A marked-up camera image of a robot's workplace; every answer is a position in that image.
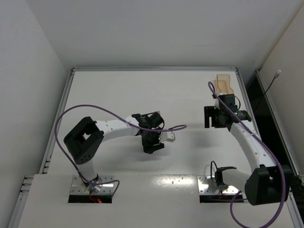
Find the transparent amber plastic bin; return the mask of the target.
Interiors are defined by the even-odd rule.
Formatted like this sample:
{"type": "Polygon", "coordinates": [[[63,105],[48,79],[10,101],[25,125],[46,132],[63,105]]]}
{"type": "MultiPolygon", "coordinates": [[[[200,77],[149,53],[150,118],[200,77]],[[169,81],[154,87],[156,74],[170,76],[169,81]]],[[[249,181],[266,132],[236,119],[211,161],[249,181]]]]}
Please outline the transparent amber plastic bin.
{"type": "Polygon", "coordinates": [[[234,91],[230,86],[230,75],[217,74],[215,79],[215,91],[217,94],[234,94],[234,91]]]}

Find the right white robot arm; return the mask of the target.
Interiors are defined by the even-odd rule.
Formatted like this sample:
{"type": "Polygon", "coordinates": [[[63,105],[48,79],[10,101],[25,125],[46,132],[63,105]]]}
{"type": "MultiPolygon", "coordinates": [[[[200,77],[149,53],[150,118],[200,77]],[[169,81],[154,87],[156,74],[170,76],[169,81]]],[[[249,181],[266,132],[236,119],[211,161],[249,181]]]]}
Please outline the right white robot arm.
{"type": "Polygon", "coordinates": [[[285,202],[288,198],[292,170],[288,165],[278,166],[256,134],[252,119],[245,110],[238,110],[233,94],[214,96],[214,106],[204,107],[205,128],[226,128],[242,148],[251,168],[251,174],[236,167],[217,167],[214,181],[217,186],[232,185],[245,193],[251,205],[285,202]]]}

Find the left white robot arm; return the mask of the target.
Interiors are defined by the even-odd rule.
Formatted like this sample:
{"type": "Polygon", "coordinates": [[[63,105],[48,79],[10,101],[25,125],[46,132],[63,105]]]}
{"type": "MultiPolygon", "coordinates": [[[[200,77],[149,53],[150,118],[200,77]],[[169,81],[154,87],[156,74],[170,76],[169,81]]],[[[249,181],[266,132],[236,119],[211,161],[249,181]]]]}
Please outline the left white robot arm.
{"type": "Polygon", "coordinates": [[[162,130],[164,119],[158,112],[132,114],[126,122],[120,120],[94,121],[90,116],[83,118],[64,138],[64,144],[72,155],[76,167],[83,176],[83,184],[101,182],[93,167],[93,157],[102,142],[124,136],[141,136],[143,151],[148,154],[164,148],[160,132],[144,131],[130,126],[162,130]]]}

